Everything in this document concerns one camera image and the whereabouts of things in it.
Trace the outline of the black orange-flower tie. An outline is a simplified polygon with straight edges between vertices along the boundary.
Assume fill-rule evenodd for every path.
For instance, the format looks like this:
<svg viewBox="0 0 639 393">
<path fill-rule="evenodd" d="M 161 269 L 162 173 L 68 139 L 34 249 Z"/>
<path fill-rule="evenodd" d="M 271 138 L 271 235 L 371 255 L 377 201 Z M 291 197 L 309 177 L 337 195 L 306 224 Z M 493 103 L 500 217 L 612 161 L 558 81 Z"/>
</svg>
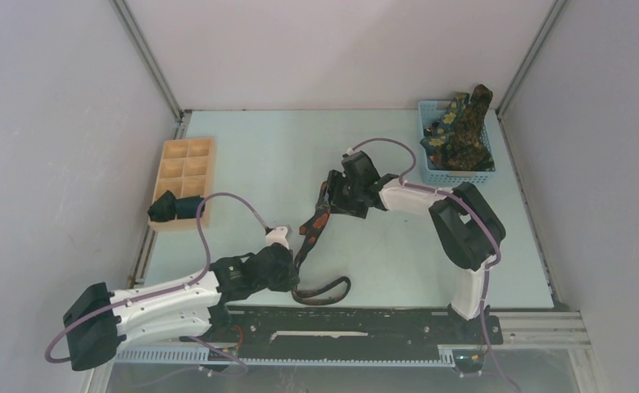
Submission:
<svg viewBox="0 0 639 393">
<path fill-rule="evenodd" d="M 318 201 L 315 205 L 315 213 L 299 228 L 299 233 L 304 237 L 303 243 L 294 259 L 294 268 L 297 275 L 300 275 L 302 264 L 306 261 L 309 253 L 315 248 L 318 240 L 326 228 L 331 216 L 331 206 L 329 203 L 328 182 L 322 182 L 319 189 Z M 325 299 L 318 299 L 327 292 L 333 290 L 337 286 L 345 284 L 346 288 L 342 294 L 338 296 L 330 296 Z M 292 298 L 301 305 L 307 306 L 327 306 L 335 305 L 345 299 L 351 290 L 351 279 L 346 276 L 336 278 L 329 284 L 319 289 L 302 290 L 296 285 L 292 290 Z"/>
</svg>

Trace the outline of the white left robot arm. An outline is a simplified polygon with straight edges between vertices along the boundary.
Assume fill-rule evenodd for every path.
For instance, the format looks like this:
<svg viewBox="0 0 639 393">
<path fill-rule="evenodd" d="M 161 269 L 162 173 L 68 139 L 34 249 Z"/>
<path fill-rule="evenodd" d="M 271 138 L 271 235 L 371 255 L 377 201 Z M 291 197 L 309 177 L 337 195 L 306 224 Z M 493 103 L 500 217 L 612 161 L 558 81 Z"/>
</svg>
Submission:
<svg viewBox="0 0 639 393">
<path fill-rule="evenodd" d="M 62 317 L 70 366 L 86 371 L 131 346 L 170 338 L 206 335 L 221 341 L 231 330 L 227 303 L 264 290 L 288 292 L 297 281 L 292 252 L 274 243 L 217 260 L 198 282 L 187 276 L 118 291 L 93 284 Z"/>
</svg>

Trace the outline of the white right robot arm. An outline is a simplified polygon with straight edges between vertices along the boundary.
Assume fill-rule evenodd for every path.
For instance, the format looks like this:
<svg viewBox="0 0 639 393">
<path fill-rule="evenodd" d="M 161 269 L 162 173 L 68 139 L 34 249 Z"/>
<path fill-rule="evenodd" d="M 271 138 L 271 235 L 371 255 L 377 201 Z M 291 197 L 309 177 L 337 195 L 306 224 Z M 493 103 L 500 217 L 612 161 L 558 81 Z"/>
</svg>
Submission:
<svg viewBox="0 0 639 393">
<path fill-rule="evenodd" d="M 482 330 L 479 315 L 487 307 L 490 270 L 501 261 L 506 231 L 472 183 L 430 187 L 397 174 L 378 173 L 371 158 L 355 151 L 342 158 L 342 170 L 329 172 L 317 206 L 332 214 L 365 218 L 370 209 L 428 216 L 446 256 L 457 267 L 451 336 L 472 341 Z"/>
</svg>

